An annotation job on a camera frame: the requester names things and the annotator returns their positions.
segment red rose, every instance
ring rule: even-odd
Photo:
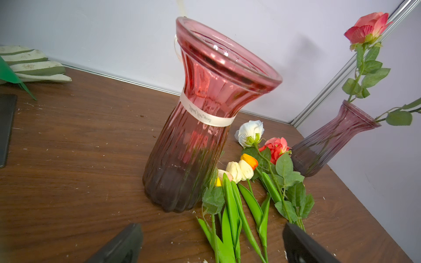
[[[291,147],[288,147],[287,140],[282,138],[272,138],[266,141],[263,147],[259,149],[259,151],[263,151],[264,149],[269,148],[271,158],[270,162],[276,164],[279,156],[288,152]]]
[[[363,44],[372,41],[378,38],[392,23],[387,24],[388,18],[389,14],[382,12],[363,16],[344,35],[351,41],[351,44]]]

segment tulip leaf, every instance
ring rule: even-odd
[[[409,104],[405,104],[402,106],[402,109],[411,109],[414,107],[417,107],[418,105],[421,104],[421,98],[414,100],[413,102],[409,103]]]
[[[375,60],[370,60],[367,61],[364,64],[364,70],[362,71],[362,75],[366,75],[369,72],[372,72],[375,69],[380,69],[383,66],[383,63],[375,61]]]
[[[355,46],[355,50],[357,51],[357,68],[358,70],[361,70],[362,61],[364,59],[364,50],[362,49],[362,45],[359,43]]]
[[[379,47],[376,47],[376,46],[372,47],[370,51],[367,53],[367,56],[365,56],[365,61],[376,60],[379,52],[380,52]]]
[[[290,187],[287,191],[287,197],[293,206],[302,210],[306,204],[306,188],[303,183],[296,183]]]
[[[219,213],[225,204],[222,187],[207,188],[202,197],[202,204],[206,213],[211,215]]]
[[[291,221],[297,221],[298,220],[298,216],[295,212],[294,207],[292,206],[290,201],[285,201],[285,206],[283,206],[282,201],[279,201],[275,204],[276,209],[278,210],[278,212],[285,218],[288,218],[287,216],[287,211],[288,211],[288,215],[290,216]]]
[[[243,185],[237,184],[238,190],[241,192],[242,196],[244,197],[245,202],[248,205],[248,208],[251,211],[251,214],[253,215],[254,221],[256,222],[257,227],[260,226],[262,218],[263,218],[263,212],[260,208],[259,203],[257,202],[254,195]]]
[[[300,208],[300,217],[307,218],[309,216],[310,211],[314,206],[314,198],[312,194],[308,194],[306,196],[306,203],[303,208]]]
[[[412,114],[405,111],[390,112],[386,122],[392,126],[409,126],[412,123]]]
[[[384,79],[389,74],[390,69],[381,68],[375,69],[364,77],[361,82],[363,88],[370,88],[376,85],[380,80]]]

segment table surface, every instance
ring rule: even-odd
[[[139,262],[213,262],[196,220],[200,208],[165,213],[144,194],[147,158],[178,97],[74,69],[67,74],[73,82],[28,84],[38,101],[15,85],[0,86],[18,95],[0,169],[0,261],[83,262],[135,222],[144,232]],[[265,138],[285,137],[290,146],[302,140],[290,125],[239,113],[219,168],[239,159],[234,133],[256,119]],[[411,262],[328,166],[304,183],[315,199],[307,233],[342,263]],[[258,183],[253,191],[259,201],[266,195]],[[245,212],[258,238],[246,206]],[[287,262],[285,223],[272,204],[271,262]],[[242,262],[259,262],[244,233],[240,242]]]

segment white rose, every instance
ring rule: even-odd
[[[260,120],[251,120],[240,126],[235,133],[235,138],[243,148],[247,148],[251,147],[253,143],[260,143],[263,132],[263,123]]]
[[[254,175],[253,168],[248,164],[245,160],[240,160],[238,162],[240,165],[240,169],[242,172],[242,178],[241,181],[245,181],[247,179],[251,179]]]
[[[241,168],[238,162],[229,162],[228,165],[226,166],[226,170],[232,175],[232,180],[235,183],[238,183],[241,181],[243,175],[242,175]]]

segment pink glass vase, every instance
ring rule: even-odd
[[[227,121],[282,82],[256,55],[201,23],[179,17],[176,31],[186,74],[184,94],[143,175],[147,196],[167,212],[182,212],[196,204],[221,155]]]
[[[294,170],[315,175],[357,133],[381,125],[352,103],[343,101],[338,115],[291,149]]]

